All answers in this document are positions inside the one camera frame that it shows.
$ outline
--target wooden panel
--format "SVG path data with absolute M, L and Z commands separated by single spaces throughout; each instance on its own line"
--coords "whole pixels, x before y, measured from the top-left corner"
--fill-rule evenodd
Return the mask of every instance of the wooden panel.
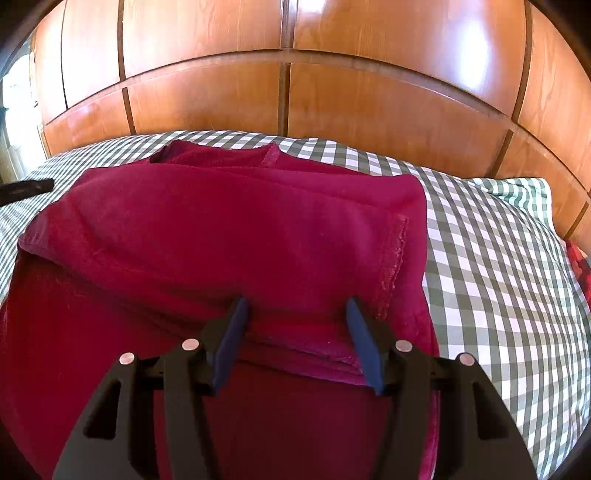
M 35 40 L 35 82 L 46 124 L 66 110 L 64 87 L 61 82 L 61 23 L 66 2 L 55 7 L 37 27 Z
M 591 255 L 591 208 L 587 208 L 569 240 L 587 255 Z
M 119 81 L 119 0 L 68 0 L 62 62 L 68 106 Z
M 73 108 L 43 130 L 51 155 L 129 135 L 123 95 L 117 90 L 86 106 Z
M 530 76 L 519 123 L 591 189 L 591 82 L 560 33 L 533 7 Z
M 281 0 L 125 0 L 128 77 L 181 60 L 279 48 Z
M 139 134 L 179 129 L 277 133 L 279 63 L 194 66 L 129 87 Z
M 460 177 L 484 176 L 505 130 L 443 95 L 372 72 L 291 66 L 290 137 L 323 137 Z
M 523 0 L 301 0 L 295 48 L 368 57 L 456 85 L 511 115 Z
M 587 201 L 587 192 L 572 174 L 535 140 L 513 135 L 495 178 L 544 178 L 552 191 L 552 218 L 561 237 L 569 231 Z

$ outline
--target bed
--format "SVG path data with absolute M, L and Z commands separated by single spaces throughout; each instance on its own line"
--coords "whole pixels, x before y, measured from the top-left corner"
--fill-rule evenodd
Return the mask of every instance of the bed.
M 50 158 L 28 178 L 52 193 L 0 209 L 0 301 L 16 241 L 44 206 L 87 169 L 148 157 L 172 140 L 223 148 L 275 142 L 290 155 L 371 175 L 412 174 L 427 198 L 423 289 L 441 355 L 477 357 L 546 479 L 589 420 L 591 314 L 551 217 L 543 179 L 460 179 L 333 141 L 239 131 L 175 131 L 107 140 Z

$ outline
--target red towel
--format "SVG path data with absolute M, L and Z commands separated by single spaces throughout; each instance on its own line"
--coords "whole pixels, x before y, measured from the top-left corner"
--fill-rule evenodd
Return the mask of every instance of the red towel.
M 275 145 L 176 141 L 85 172 L 19 248 L 0 311 L 0 417 L 43 478 L 122 352 L 164 353 L 238 294 L 252 307 L 241 361 L 206 402 L 227 480 L 369 476 L 388 402 L 356 386 L 348 297 L 439 353 L 421 288 L 426 201 L 412 176 L 355 174 Z
M 566 253 L 569 256 L 570 266 L 573 268 L 574 276 L 579 282 L 579 285 L 581 285 L 585 300 L 591 306 L 591 265 L 589 265 L 587 258 L 583 255 L 579 247 L 570 240 L 566 241 Z

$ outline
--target folded towel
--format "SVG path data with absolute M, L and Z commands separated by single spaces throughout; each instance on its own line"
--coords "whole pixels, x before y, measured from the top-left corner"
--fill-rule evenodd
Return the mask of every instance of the folded towel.
M 0 310 L 0 417 L 50 478 L 119 354 L 162 354 L 243 295 L 240 361 L 206 402 L 223 477 L 367 478 L 388 402 L 358 386 L 345 301 L 360 297 L 399 338 L 437 355 L 421 287 L 426 243 L 416 178 L 356 174 L 273 144 L 175 141 L 88 170 L 19 239 Z M 425 479 L 436 412 L 434 400 Z

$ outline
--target dark wood trim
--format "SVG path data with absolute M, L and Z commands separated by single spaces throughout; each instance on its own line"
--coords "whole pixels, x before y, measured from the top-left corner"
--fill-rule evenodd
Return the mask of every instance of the dark wood trim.
M 119 81 L 123 82 L 127 77 L 125 76 L 125 60 L 123 56 L 123 12 L 125 8 L 125 0 L 119 0 L 117 10 L 117 55 L 119 57 Z
M 82 100 L 75 105 L 76 108 L 86 106 L 109 93 L 121 90 L 123 87 L 129 87 L 138 83 L 150 80 L 162 75 L 174 73 L 179 70 L 186 70 L 191 68 L 206 67 L 212 65 L 228 65 L 238 62 L 251 61 L 271 61 L 277 63 L 311 63 L 319 65 L 331 65 L 335 67 L 350 68 L 353 70 L 363 70 L 365 72 L 374 72 L 384 75 L 388 78 L 393 78 L 401 82 L 410 83 L 421 88 L 425 88 L 432 92 L 444 95 L 456 102 L 462 103 L 473 110 L 476 110 L 488 117 L 496 118 L 505 122 L 507 128 L 511 128 L 512 122 L 504 113 L 500 112 L 491 105 L 488 105 L 483 100 L 473 96 L 471 93 L 465 92 L 449 83 L 442 80 L 430 77 L 424 73 L 409 70 L 404 67 L 386 63 L 383 61 L 366 59 L 363 57 L 355 57 L 353 55 L 344 55 L 340 53 L 331 53 L 325 51 L 310 51 L 310 50 L 295 50 L 293 48 L 284 48 L 280 50 L 249 50 L 240 52 L 218 53 L 199 57 L 196 59 L 183 60 L 176 63 L 171 63 L 162 67 L 158 67 L 147 72 L 137 74 L 135 76 L 126 78 L 122 82 L 111 85 L 94 95 Z
M 297 0 L 283 0 L 281 4 L 281 48 L 294 47 Z
M 282 63 L 279 69 L 279 103 L 277 104 L 277 134 L 287 136 L 290 114 L 291 63 Z
M 583 205 L 583 208 L 581 209 L 580 213 L 577 215 L 577 218 L 574 220 L 574 223 L 572 224 L 572 226 L 569 228 L 569 231 L 566 232 L 566 235 L 564 236 L 565 240 L 568 240 L 570 238 L 570 236 L 573 234 L 574 230 L 579 226 L 579 223 L 580 223 L 581 219 L 583 218 L 583 215 L 587 211 L 587 208 L 589 208 L 589 202 L 587 202 L 587 203 L 585 203 L 585 205 Z
M 505 134 L 505 139 L 503 140 L 503 144 L 501 145 L 501 149 L 499 150 L 499 154 L 496 156 L 496 160 L 493 163 L 491 169 L 487 172 L 487 178 L 495 178 L 496 174 L 499 173 L 499 168 L 501 168 L 501 164 L 505 159 L 505 154 L 507 153 L 507 148 L 509 148 L 509 144 L 511 143 L 511 138 L 513 138 L 513 132 L 511 130 L 507 130 Z
M 525 5 L 525 54 L 523 57 L 523 70 L 521 72 L 521 81 L 519 83 L 519 90 L 517 91 L 517 99 L 515 100 L 515 108 L 511 119 L 517 123 L 521 108 L 523 107 L 523 100 L 525 99 L 525 90 L 527 88 L 527 81 L 530 77 L 531 66 L 531 46 L 533 42 L 532 22 L 531 22 L 531 4 L 528 0 L 524 0 Z
M 127 87 L 123 87 L 121 89 L 121 93 L 123 95 L 123 105 L 125 105 L 125 115 L 127 116 L 127 123 L 129 125 L 129 133 L 131 133 L 132 135 L 136 135 L 137 132 L 135 130 L 134 116 L 133 116 L 133 113 L 131 112 L 131 103 L 129 102 L 129 92 L 127 90 Z
M 66 17 L 66 8 L 68 8 L 68 0 L 64 0 L 64 13 L 61 16 L 61 33 L 60 33 L 60 71 L 61 71 L 61 88 L 64 91 L 64 104 L 66 111 L 68 110 L 68 98 L 66 97 L 66 84 L 64 83 L 64 19 Z

